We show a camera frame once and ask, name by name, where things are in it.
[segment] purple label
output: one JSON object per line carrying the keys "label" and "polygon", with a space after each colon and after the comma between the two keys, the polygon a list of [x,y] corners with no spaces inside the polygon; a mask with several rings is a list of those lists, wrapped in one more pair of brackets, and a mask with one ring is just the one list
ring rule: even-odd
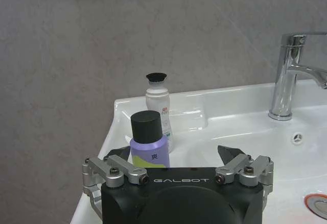
{"label": "purple label", "polygon": [[133,164],[137,167],[166,168],[170,167],[167,136],[154,143],[141,144],[130,141]]}

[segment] tiled wall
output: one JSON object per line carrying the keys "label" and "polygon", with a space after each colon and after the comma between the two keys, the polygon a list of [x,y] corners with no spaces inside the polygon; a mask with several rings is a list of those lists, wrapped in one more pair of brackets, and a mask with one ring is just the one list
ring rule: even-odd
{"label": "tiled wall", "polygon": [[[68,223],[81,162],[145,74],[171,92],[273,82],[282,33],[327,30],[327,0],[0,0],[0,222]],[[303,62],[327,67],[326,38]]]}

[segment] bottle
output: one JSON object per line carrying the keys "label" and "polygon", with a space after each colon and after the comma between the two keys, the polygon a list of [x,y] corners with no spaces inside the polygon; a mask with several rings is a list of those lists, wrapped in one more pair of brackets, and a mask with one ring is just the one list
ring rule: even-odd
{"label": "bottle", "polygon": [[173,149],[173,134],[169,121],[169,93],[164,87],[165,73],[154,72],[147,75],[150,88],[146,93],[146,104],[149,110],[154,110],[161,115],[162,132],[168,138],[169,152]]}
{"label": "bottle", "polygon": [[170,167],[168,139],[162,134],[160,114],[141,111],[131,116],[133,138],[130,140],[133,164],[137,167]]}

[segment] bathroom sink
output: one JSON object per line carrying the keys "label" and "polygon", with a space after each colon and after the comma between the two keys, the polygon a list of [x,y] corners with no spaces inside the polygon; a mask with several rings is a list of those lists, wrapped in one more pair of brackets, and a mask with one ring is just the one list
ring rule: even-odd
{"label": "bathroom sink", "polygon": [[[263,84],[171,94],[175,142],[171,166],[221,166],[217,145],[238,147],[253,158],[269,156],[275,165],[274,185],[263,223],[325,223],[305,207],[303,199],[310,193],[327,193],[327,91],[312,80],[298,81],[293,119],[276,121],[267,115],[273,87]],[[145,109],[144,97],[115,102],[114,120],[99,158],[128,144],[130,116]],[[101,223],[85,194],[71,223]]]}

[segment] sink countertop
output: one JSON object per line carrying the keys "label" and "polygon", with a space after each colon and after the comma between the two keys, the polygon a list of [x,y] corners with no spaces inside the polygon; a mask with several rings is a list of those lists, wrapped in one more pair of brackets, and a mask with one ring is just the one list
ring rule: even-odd
{"label": "sink countertop", "polygon": [[[293,119],[276,121],[268,117],[273,88],[261,84],[170,94],[171,167],[221,166],[218,144],[239,147],[254,158],[270,156],[275,163],[274,191],[263,223],[325,223],[305,208],[303,198],[327,193],[327,92],[312,80],[297,81]],[[144,96],[115,101],[99,158],[128,145],[130,116],[146,109]],[[293,143],[296,134],[302,137],[298,145]],[[71,223],[101,223],[85,194]]]}

